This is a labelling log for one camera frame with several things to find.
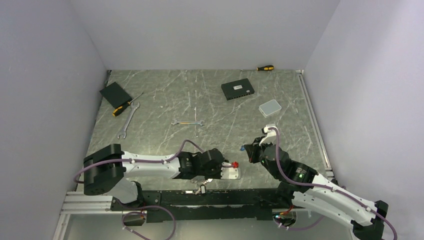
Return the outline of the black key fob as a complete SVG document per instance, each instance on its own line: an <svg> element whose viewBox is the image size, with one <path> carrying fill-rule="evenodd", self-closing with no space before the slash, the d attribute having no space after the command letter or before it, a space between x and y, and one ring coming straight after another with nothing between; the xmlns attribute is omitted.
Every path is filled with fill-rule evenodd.
<svg viewBox="0 0 424 240"><path fill-rule="evenodd" d="M198 188L198 190L196 190L194 192L195 195L205 194L205 193L206 193L206 186L205 185L200 185L199 188Z"/></svg>

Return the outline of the large metal keyring with chain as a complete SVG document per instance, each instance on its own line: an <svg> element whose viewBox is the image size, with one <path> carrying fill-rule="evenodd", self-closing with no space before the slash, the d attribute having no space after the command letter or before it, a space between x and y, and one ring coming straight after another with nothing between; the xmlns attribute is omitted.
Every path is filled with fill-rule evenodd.
<svg viewBox="0 0 424 240"><path fill-rule="evenodd" d="M190 180L192 184L195 184L197 186L201 185L207 185L211 181L213 181L213 178L205 178L204 176L196 176Z"/></svg>

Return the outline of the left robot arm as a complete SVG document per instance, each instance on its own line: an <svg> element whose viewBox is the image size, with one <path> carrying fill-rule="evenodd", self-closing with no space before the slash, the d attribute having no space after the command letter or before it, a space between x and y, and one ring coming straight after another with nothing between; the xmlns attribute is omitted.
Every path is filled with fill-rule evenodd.
<svg viewBox="0 0 424 240"><path fill-rule="evenodd" d="M174 155L139 155L123 151L120 144L110 144L83 160L83 192L87 196L106 194L131 210L144 203L141 184L134 177L161 177L191 180L226 178L232 168L216 148L204 152L179 151Z"/></svg>

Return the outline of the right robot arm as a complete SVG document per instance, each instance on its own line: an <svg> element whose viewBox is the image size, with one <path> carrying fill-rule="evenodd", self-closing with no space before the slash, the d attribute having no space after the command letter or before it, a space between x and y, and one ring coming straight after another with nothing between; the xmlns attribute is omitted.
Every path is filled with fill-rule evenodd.
<svg viewBox="0 0 424 240"><path fill-rule="evenodd" d="M302 207L331 218L352 230L360 240L380 240L388 204L359 197L328 180L312 167L294 161L289 154L272 143L243 145L252 164L260 163L279 181L276 203L287 208Z"/></svg>

